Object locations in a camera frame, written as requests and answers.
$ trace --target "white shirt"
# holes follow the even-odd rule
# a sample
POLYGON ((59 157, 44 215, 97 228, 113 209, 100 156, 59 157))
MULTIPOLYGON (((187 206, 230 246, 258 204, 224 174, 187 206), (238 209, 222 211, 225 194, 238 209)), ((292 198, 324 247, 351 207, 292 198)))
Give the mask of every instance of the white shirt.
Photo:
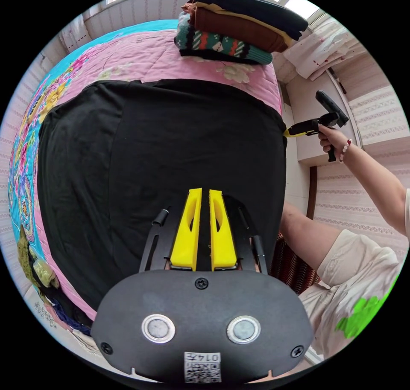
MULTIPOLYGON (((406 193, 405 227, 410 244, 410 189, 406 193)), ((366 236, 341 232, 318 269, 330 286, 311 286, 299 297, 315 332, 317 354, 331 357, 349 344, 377 313, 402 262, 394 251, 366 236)))

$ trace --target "person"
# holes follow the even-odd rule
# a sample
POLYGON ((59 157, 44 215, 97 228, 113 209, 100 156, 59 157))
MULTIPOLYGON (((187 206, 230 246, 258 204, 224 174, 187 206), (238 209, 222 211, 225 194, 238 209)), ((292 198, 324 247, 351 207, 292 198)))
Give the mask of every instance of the person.
MULTIPOLYGON (((410 244, 410 189, 364 150, 348 145, 341 131, 321 125, 319 131, 323 151, 334 147, 335 157, 358 179, 384 220, 410 244)), ((313 285, 299 298, 314 329, 312 348, 329 358, 371 321, 394 286, 402 262, 392 249, 367 236, 313 221, 287 202, 280 232, 295 254, 328 286, 313 285)), ((259 381, 273 378, 269 374, 259 381)))

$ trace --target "screw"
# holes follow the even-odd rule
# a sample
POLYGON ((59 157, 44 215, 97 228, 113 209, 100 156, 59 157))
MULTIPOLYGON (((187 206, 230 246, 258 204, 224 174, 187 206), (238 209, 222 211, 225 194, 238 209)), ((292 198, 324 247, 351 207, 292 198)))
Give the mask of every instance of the screw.
POLYGON ((113 353, 113 349, 108 343, 102 342, 101 349, 106 355, 112 355, 113 353))
POLYGON ((208 281, 205 278, 198 278, 195 281, 195 286, 198 289, 206 289, 208 287, 208 281))
POLYGON ((303 350, 304 350, 305 348, 303 347, 303 346, 296 346, 293 350, 292 350, 292 352, 291 352, 291 356, 293 357, 293 358, 296 358, 296 357, 299 357, 302 353, 303 353, 303 350))

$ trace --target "blue fabric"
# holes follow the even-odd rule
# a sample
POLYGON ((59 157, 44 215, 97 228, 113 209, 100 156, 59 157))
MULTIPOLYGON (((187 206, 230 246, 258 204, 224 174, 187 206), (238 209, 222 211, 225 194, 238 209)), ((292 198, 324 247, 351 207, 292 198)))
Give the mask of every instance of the blue fabric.
POLYGON ((298 40, 308 28, 308 22, 295 12, 267 2, 266 0, 190 0, 208 5, 216 4, 229 12, 253 17, 261 22, 276 27, 287 33, 293 40, 298 40))
POLYGON ((68 326, 72 327, 73 329, 78 330, 87 336, 91 336, 91 329, 89 327, 84 326, 81 323, 78 323, 75 320, 69 318, 65 314, 62 306, 55 299, 48 298, 48 300, 53 304, 53 309, 60 320, 65 322, 68 326))

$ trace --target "beaded bracelet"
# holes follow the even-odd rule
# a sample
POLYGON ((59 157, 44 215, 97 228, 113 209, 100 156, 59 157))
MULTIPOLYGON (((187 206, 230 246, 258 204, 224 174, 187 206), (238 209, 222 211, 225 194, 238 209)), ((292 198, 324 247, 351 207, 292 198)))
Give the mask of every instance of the beaded bracelet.
POLYGON ((346 145, 343 147, 342 152, 340 153, 340 158, 339 158, 339 162, 343 162, 343 158, 345 156, 346 150, 349 148, 349 145, 351 144, 351 140, 347 140, 346 145))

